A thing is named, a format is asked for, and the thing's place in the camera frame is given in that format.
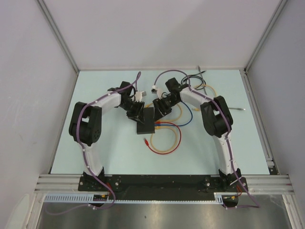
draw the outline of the metal profile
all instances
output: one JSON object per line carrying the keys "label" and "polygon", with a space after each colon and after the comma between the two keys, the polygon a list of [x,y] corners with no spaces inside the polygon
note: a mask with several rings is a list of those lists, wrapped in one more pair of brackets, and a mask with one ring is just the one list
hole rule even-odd
{"label": "metal profile", "polygon": [[295,195],[283,195],[283,200],[292,229],[303,229],[305,224],[302,216],[300,215],[300,209]]}
{"label": "metal profile", "polygon": [[[78,193],[80,175],[41,175],[35,193]],[[289,176],[247,175],[250,193],[255,195],[294,194]],[[90,194],[107,194],[107,192],[90,192]]]}
{"label": "metal profile", "polygon": [[51,157],[51,160],[50,160],[50,163],[49,163],[49,166],[48,166],[48,171],[51,172],[51,169],[52,169],[52,166],[53,166],[53,163],[54,163],[54,160],[55,160],[55,156],[56,156],[56,151],[58,149],[58,145],[59,145],[59,141],[61,139],[61,135],[62,135],[62,132],[63,132],[63,128],[64,128],[64,124],[65,124],[65,121],[66,121],[66,118],[67,118],[67,115],[68,115],[68,111],[69,111],[69,107],[70,107],[70,104],[71,104],[71,100],[72,100],[72,97],[73,97],[73,94],[74,94],[74,90],[75,90],[75,87],[76,87],[76,83],[77,83],[77,77],[74,79],[73,81],[73,89],[71,90],[71,93],[69,95],[69,101],[65,107],[65,117],[61,120],[61,130],[57,136],[57,140],[56,140],[56,145],[55,145],[55,148],[52,152],[52,157]]}
{"label": "metal profile", "polygon": [[26,229],[36,229],[37,228],[44,197],[45,197],[45,194],[43,194],[43,193],[38,193],[36,195],[33,208],[31,209],[31,212],[30,212],[30,218],[26,225]]}
{"label": "metal profile", "polygon": [[[47,194],[44,199],[45,203],[111,203],[112,200],[104,201],[95,201],[93,199],[94,194],[79,194],[79,193],[70,193],[70,194]],[[116,200],[117,204],[224,204],[223,198],[221,195],[214,195],[215,200],[203,200],[203,201],[137,201],[137,200]]]}
{"label": "metal profile", "polygon": [[254,49],[254,52],[252,53],[250,60],[248,61],[246,67],[245,67],[245,71],[246,73],[249,71],[249,69],[251,68],[253,61],[256,59],[258,53],[260,52],[263,44],[265,43],[266,39],[268,38],[272,28],[274,27],[275,23],[277,22],[279,16],[281,15],[286,3],[288,2],[288,0],[281,0],[279,2],[279,4],[277,5],[277,8],[274,12],[274,14],[272,15],[262,37],[260,38],[257,46]]}
{"label": "metal profile", "polygon": [[79,68],[77,67],[77,64],[68,48],[67,43],[65,42],[61,32],[58,29],[58,26],[56,25],[46,3],[44,2],[44,0],[36,0],[42,14],[44,15],[47,23],[49,24],[56,40],[58,41],[58,44],[60,45],[62,51],[64,52],[64,54],[67,56],[72,68],[74,69],[74,71],[78,74],[78,72],[80,71]]}
{"label": "metal profile", "polygon": [[257,105],[256,99],[255,99],[254,93],[253,93],[253,89],[252,89],[250,81],[249,81],[249,77],[245,73],[245,71],[240,71],[240,74],[242,77],[242,81],[244,83],[244,88],[246,90],[246,94],[248,97],[248,101],[249,101],[251,110],[253,113],[254,121],[255,121],[256,127],[258,128],[258,134],[259,134],[262,146],[263,146],[263,150],[264,150],[264,154],[265,154],[267,163],[269,166],[271,166],[272,165],[271,162],[273,161],[277,171],[280,173],[280,169],[276,166],[276,162],[275,162],[275,159],[274,159],[271,147],[270,147],[270,143],[269,143],[269,140],[267,137],[267,133],[266,133],[263,121],[262,121],[262,116],[261,116],[261,113],[259,112],[258,105]]}

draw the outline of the black cable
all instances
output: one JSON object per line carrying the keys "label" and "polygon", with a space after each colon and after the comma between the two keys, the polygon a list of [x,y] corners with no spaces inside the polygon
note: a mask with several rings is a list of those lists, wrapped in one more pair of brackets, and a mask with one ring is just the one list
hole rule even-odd
{"label": "black cable", "polygon": [[166,92],[163,92],[163,93],[161,94],[161,97],[162,97],[162,98],[164,98],[164,97],[163,97],[163,94],[166,94],[166,95],[168,95],[168,93],[166,93]]}
{"label": "black cable", "polygon": [[133,95],[130,95],[128,98],[129,99],[131,99],[131,98],[133,98],[134,96],[135,96],[135,88],[134,88],[134,86],[132,86],[132,90],[133,90]]}
{"label": "black cable", "polygon": [[[203,88],[204,88],[204,86],[203,86],[203,88],[200,88],[200,89],[198,89],[202,84],[206,84],[206,82],[205,82],[205,80],[203,79],[203,78],[201,78],[200,76],[198,76],[198,75],[196,75],[196,74],[194,74],[194,75],[189,75],[189,78],[190,79],[198,79],[198,80],[200,80],[201,81],[201,83],[199,84],[199,86],[198,87],[195,87],[194,89],[195,90],[202,90]],[[185,76],[184,78],[182,78],[181,79],[181,84],[185,84],[187,82],[187,77]]]}
{"label": "black cable", "polygon": [[[206,72],[206,71],[202,71],[201,74],[202,74],[202,73],[205,73],[205,72]],[[189,75],[189,76],[194,76],[194,75],[197,75],[197,76],[198,76],[199,74],[200,74],[200,73],[193,74],[193,75]]]}

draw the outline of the aluminum frame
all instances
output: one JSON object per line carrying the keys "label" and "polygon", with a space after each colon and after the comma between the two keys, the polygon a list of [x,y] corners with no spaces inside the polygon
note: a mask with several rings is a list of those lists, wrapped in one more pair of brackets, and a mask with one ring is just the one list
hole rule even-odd
{"label": "aluminum frame", "polygon": [[254,51],[253,51],[253,53],[252,53],[252,55],[251,55],[247,65],[245,67],[246,73],[249,71],[249,69],[251,68],[254,60],[258,56],[262,46],[264,45],[265,41],[267,40],[270,32],[272,31],[272,28],[274,27],[275,23],[277,22],[277,20],[278,20],[279,16],[281,15],[283,9],[285,8],[287,2],[288,2],[288,0],[281,0],[279,2],[279,4],[277,5],[277,8],[276,8],[274,14],[272,15],[272,17],[271,17],[271,19],[270,19],[270,21],[269,21],[265,31],[263,32],[262,37],[260,38],[257,46],[255,47],[255,49],[254,49]]}
{"label": "aluminum frame", "polygon": [[71,67],[78,74],[80,69],[77,67],[75,59],[73,58],[71,51],[70,51],[66,41],[64,40],[60,30],[58,29],[58,26],[56,25],[55,20],[53,19],[51,12],[49,11],[46,3],[44,2],[44,0],[36,0],[36,2],[38,4],[43,16],[45,17],[48,25],[50,26],[50,29],[51,29],[52,33],[54,34],[54,37],[56,38],[58,44],[60,45],[63,53],[68,58],[68,60],[71,64]]}
{"label": "aluminum frame", "polygon": [[268,167],[275,166],[275,168],[278,171],[278,175],[279,175],[280,174],[280,169],[276,166],[276,161],[275,161],[275,158],[273,156],[272,149],[270,147],[270,143],[269,143],[269,140],[268,140],[268,137],[267,137],[267,133],[266,133],[265,126],[264,126],[264,123],[263,123],[263,120],[262,120],[262,116],[261,116],[261,113],[259,111],[256,99],[255,99],[255,96],[254,96],[254,93],[253,93],[253,89],[252,89],[252,86],[251,86],[250,81],[249,81],[248,74],[245,72],[245,70],[240,70],[239,72],[240,72],[242,81],[244,83],[244,88],[246,90],[246,94],[247,94],[248,101],[249,101],[249,104],[250,104],[250,107],[251,107],[251,111],[252,111],[252,114],[253,114],[254,122],[255,122],[255,125],[256,125],[256,128],[257,128],[257,132],[258,132],[259,138],[261,140],[261,144],[262,144],[262,147],[263,147],[263,151],[264,151],[264,155],[265,155],[265,158],[266,158],[266,161],[267,161],[267,165],[268,165]]}
{"label": "aluminum frame", "polygon": [[[26,226],[27,229],[36,229],[39,222],[42,205],[47,194],[106,194],[106,192],[79,192],[77,188],[80,177],[81,175],[41,175],[38,179],[37,186],[34,191],[36,196],[33,208],[30,209],[30,217]],[[288,175],[247,175],[244,177],[247,179],[249,191],[253,195],[282,195],[292,228],[304,228],[304,220],[300,214],[300,209],[297,204],[295,193]],[[144,204],[150,202],[131,201],[128,203]]]}

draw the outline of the blue cable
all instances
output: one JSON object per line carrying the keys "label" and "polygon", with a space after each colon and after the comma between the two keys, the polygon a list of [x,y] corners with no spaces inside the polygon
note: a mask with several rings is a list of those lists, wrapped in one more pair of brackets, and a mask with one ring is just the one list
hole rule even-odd
{"label": "blue cable", "polygon": [[[177,126],[179,126],[179,127],[180,127],[180,126],[188,125],[188,124],[193,120],[193,113],[192,113],[191,109],[189,108],[189,106],[186,105],[186,103],[184,103],[184,102],[181,102],[181,103],[183,103],[183,104],[187,107],[187,109],[190,111],[190,113],[191,113],[191,119],[190,119],[187,123],[185,123],[185,124],[177,125]],[[174,125],[171,125],[171,124],[155,124],[155,126],[161,126],[161,125],[174,126]]]}

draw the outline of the black mounting plate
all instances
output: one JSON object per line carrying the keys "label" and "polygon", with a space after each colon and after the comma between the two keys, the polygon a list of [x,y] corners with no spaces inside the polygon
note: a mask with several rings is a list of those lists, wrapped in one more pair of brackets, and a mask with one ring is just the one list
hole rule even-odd
{"label": "black mounting plate", "polygon": [[[105,175],[104,182],[117,200],[203,201],[214,200],[214,192],[236,193],[235,182],[226,186],[219,176],[211,175]],[[79,191],[107,191],[97,181],[80,178]]]}

